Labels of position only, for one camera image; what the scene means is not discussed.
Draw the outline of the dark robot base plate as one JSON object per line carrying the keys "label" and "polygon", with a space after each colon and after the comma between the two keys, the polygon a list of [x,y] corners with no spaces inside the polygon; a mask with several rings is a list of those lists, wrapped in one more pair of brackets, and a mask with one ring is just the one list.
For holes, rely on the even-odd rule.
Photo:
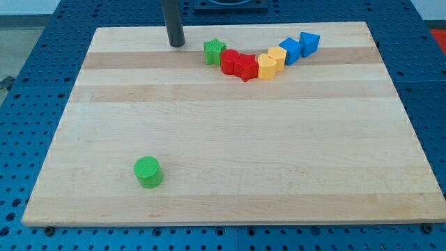
{"label": "dark robot base plate", "polygon": [[269,0],[193,0],[195,12],[267,10]]}

